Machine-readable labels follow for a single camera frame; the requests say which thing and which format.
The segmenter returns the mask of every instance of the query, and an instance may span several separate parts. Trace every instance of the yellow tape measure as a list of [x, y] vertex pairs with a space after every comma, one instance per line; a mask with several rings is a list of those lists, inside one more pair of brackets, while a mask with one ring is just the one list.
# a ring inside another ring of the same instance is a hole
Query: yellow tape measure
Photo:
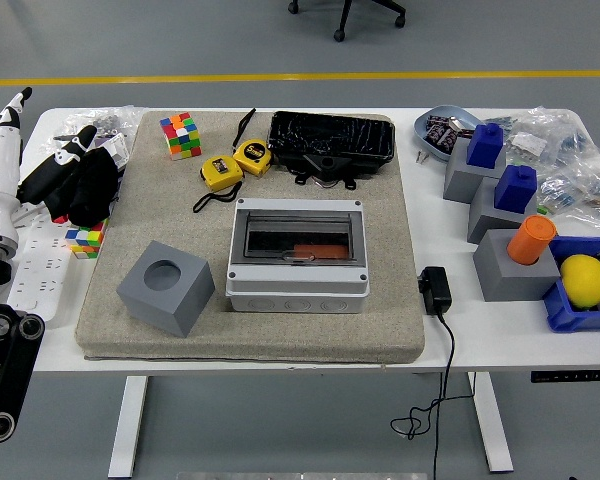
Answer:
[[256, 177], [261, 177], [271, 167], [271, 152], [266, 147], [264, 140], [252, 138], [243, 142], [233, 154], [238, 165], [246, 172]]
[[242, 180], [244, 173], [235, 158], [220, 155], [202, 164], [200, 176], [212, 192], [219, 192]]

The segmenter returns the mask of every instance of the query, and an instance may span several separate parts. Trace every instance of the rubik's cube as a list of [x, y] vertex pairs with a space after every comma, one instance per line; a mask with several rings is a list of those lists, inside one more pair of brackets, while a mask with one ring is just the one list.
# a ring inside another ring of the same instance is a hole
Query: rubik's cube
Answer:
[[93, 228], [71, 227], [64, 239], [77, 258], [97, 258], [108, 224], [107, 218]]
[[172, 160], [202, 155], [200, 134], [188, 113], [160, 120]]

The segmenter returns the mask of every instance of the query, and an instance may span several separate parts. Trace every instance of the power adapter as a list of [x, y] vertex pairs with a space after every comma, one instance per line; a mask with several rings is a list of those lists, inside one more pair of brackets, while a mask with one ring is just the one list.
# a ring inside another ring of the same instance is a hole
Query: power adapter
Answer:
[[428, 315], [442, 315], [451, 307], [451, 290], [444, 267], [424, 267], [418, 288]]

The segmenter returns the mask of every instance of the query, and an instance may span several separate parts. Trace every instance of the office chair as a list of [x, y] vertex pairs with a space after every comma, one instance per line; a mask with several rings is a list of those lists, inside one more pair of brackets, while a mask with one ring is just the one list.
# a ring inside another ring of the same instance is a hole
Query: office chair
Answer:
[[[386, 7], [394, 12], [398, 12], [398, 18], [396, 18], [396, 27], [402, 28], [404, 27], [405, 18], [404, 15], [406, 10], [404, 7], [401, 7], [393, 0], [371, 0], [372, 2], [378, 3], [383, 7]], [[342, 19], [340, 20], [340, 28], [336, 30], [336, 33], [333, 34], [333, 38], [335, 38], [336, 42], [341, 42], [344, 40], [344, 25], [347, 23], [347, 17], [349, 16], [349, 9], [351, 8], [351, 3], [353, 0], [344, 0], [344, 8], [342, 9]], [[298, 0], [292, 0], [289, 4], [289, 11], [294, 15], [298, 13]]]

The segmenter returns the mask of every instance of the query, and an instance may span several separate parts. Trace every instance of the gray block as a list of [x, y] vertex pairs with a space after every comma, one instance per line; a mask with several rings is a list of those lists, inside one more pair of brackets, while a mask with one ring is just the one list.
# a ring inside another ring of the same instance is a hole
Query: gray block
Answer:
[[214, 291], [206, 260], [156, 241], [116, 289], [131, 316], [183, 338]]
[[454, 202], [471, 203], [484, 177], [500, 178], [507, 166], [503, 148], [493, 169], [467, 165], [467, 147], [470, 139], [458, 138], [447, 163], [442, 198]]
[[560, 279], [549, 248], [533, 265], [520, 265], [507, 253], [517, 230], [489, 230], [473, 254], [485, 302], [541, 300]]
[[467, 242], [480, 243], [487, 230], [502, 228], [518, 228], [524, 219], [536, 213], [536, 201], [532, 199], [525, 208], [524, 213], [500, 210], [494, 207], [495, 192], [498, 180], [484, 177], [478, 191], [469, 207], [469, 227], [467, 229]]

